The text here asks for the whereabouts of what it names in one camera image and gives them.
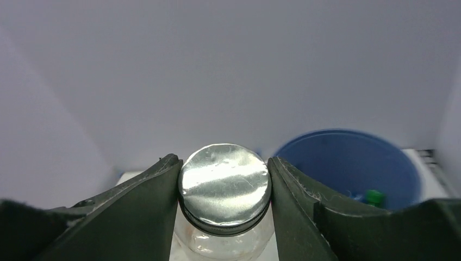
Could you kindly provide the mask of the blue plastic bin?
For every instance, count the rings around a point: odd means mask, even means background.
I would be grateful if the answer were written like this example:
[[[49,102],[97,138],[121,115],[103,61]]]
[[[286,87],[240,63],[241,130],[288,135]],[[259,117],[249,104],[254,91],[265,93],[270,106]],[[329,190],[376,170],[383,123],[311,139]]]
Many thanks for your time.
[[[409,207],[422,195],[422,182],[410,158],[394,144],[369,133],[317,130],[289,141],[274,155],[346,196],[379,191],[386,209]]]

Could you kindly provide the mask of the green plastic bottle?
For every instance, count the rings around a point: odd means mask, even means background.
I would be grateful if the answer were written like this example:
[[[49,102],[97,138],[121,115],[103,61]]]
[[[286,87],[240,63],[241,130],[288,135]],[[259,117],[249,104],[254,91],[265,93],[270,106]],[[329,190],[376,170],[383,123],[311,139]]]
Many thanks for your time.
[[[374,207],[378,207],[378,208],[382,208],[383,205],[384,205],[384,201],[385,201],[385,194],[378,191],[378,190],[367,190],[366,191],[366,194],[365,194],[365,203],[370,205],[370,206],[374,206]]]

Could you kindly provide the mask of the clear bottle silver cap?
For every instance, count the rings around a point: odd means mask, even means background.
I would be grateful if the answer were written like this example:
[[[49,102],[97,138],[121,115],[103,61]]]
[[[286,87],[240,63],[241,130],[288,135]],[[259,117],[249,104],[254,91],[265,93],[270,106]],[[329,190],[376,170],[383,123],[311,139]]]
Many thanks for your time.
[[[256,260],[274,234],[266,162],[236,144],[194,152],[178,177],[174,237],[188,260]]]

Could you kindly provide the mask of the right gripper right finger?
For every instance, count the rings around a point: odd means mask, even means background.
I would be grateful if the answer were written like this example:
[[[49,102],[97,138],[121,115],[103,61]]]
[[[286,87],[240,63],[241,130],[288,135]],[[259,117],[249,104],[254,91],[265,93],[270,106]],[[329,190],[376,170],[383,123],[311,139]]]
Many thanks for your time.
[[[460,200],[389,211],[355,201],[286,160],[268,161],[280,260],[460,260]]]

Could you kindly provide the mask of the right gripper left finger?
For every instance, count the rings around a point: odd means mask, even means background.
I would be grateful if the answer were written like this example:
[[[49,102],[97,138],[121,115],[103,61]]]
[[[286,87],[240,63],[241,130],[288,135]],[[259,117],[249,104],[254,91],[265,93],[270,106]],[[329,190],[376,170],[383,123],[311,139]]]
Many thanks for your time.
[[[146,171],[72,207],[1,200],[1,260],[168,260],[183,161]]]

